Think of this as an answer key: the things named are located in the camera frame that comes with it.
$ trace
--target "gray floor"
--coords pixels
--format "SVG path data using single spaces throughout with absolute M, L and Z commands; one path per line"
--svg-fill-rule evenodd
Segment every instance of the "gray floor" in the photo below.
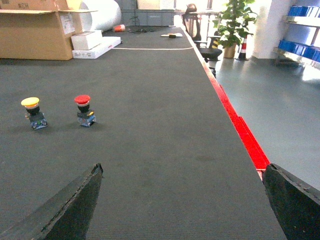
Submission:
M 218 82 L 269 161 L 320 190 L 320 71 L 273 63 L 251 58 L 209 64 L 216 64 Z

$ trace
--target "office chair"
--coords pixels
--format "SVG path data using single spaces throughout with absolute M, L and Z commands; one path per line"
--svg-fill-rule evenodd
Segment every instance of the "office chair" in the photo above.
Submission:
M 209 46 L 207 47 L 207 41 L 201 41 L 200 35 L 200 19 L 196 12 L 187 12 L 182 15 L 182 22 L 185 26 L 186 32 L 190 35 L 191 39 L 198 48 L 201 56 L 204 58 L 204 61 L 218 61 L 218 56 L 222 53 L 221 49 L 213 48 L 220 36 L 215 34 L 214 36 L 207 36 L 210 40 Z M 212 70 L 214 76 L 216 76 L 216 70 L 214 67 L 209 67 Z

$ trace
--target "gray carpet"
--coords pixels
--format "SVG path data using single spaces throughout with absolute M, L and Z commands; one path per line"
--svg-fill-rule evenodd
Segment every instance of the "gray carpet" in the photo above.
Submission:
M 189 48 L 121 32 L 119 48 Z M 106 36 L 115 33 L 107 32 Z M 112 49 L 96 60 L 0 59 L 0 232 L 101 163 L 87 232 L 101 239 L 286 239 L 265 188 L 193 49 Z M 97 123 L 79 126 L 74 97 Z M 33 131 L 21 100 L 48 127 Z

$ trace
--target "cardboard box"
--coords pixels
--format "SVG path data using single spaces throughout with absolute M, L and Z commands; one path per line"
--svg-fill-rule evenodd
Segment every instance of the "cardboard box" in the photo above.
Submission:
M 120 43 L 121 38 L 118 36 L 104 36 L 98 46 L 90 50 L 73 50 L 72 55 L 74 59 L 97 59 Z
M 0 0 L 3 10 L 69 10 L 66 0 Z
M 71 37 L 73 50 L 90 50 L 102 42 L 102 32 L 85 31 Z
M 0 10 L 0 58 L 71 59 L 71 36 L 82 31 L 73 14 L 88 12 L 92 11 Z

